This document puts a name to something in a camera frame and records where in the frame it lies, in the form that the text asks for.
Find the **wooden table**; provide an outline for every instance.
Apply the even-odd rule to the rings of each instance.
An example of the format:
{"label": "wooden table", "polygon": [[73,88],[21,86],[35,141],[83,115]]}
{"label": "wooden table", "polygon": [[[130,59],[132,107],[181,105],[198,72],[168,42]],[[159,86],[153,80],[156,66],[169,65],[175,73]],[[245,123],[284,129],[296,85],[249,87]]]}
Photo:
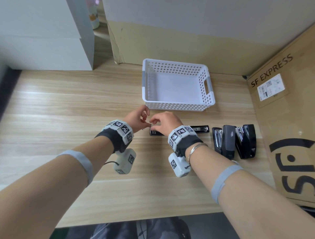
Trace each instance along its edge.
{"label": "wooden table", "polygon": [[[143,104],[139,65],[116,65],[109,38],[96,33],[91,72],[23,71],[0,123],[0,187],[92,139],[109,121]],[[216,104],[203,112],[175,111],[185,125],[254,124],[257,154],[236,160],[274,187],[260,129],[241,76],[211,74]],[[151,111],[151,116],[160,111]],[[211,148],[211,134],[201,135]],[[70,207],[59,227],[221,211],[196,174],[177,178],[168,162],[166,137],[149,129],[135,134],[131,172],[119,175],[105,165]]]}

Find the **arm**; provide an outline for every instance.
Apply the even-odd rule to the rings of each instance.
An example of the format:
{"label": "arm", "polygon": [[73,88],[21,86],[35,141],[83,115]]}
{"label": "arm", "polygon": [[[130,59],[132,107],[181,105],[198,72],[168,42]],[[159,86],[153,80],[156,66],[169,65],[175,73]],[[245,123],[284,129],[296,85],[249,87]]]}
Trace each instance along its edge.
{"label": "arm", "polygon": [[[173,113],[154,115],[150,122],[164,135],[183,123]],[[186,157],[196,144],[186,150]],[[195,150],[190,163],[205,187],[211,191],[215,180],[233,162],[207,146]],[[315,219],[252,174],[239,170],[225,181],[220,206],[240,238],[313,238]]]}
{"label": "arm", "polygon": [[[137,132],[150,127],[146,106],[129,113],[124,121]],[[94,175],[113,153],[112,142],[96,137],[73,149],[92,163]],[[0,235],[3,238],[49,238],[62,216],[86,188],[87,174],[70,155],[61,155],[0,191]]]}

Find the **pants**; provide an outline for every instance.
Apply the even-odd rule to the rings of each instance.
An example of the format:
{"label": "pants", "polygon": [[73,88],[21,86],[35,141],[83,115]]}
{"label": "pants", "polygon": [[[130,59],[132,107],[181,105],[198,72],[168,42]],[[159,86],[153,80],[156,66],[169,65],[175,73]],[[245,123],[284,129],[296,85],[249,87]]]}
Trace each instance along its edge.
{"label": "pants", "polygon": [[[80,239],[78,233],[69,233],[66,239]],[[137,233],[136,221],[98,224],[91,239],[145,239]],[[191,239],[187,224],[178,217],[146,220],[147,239]]]}

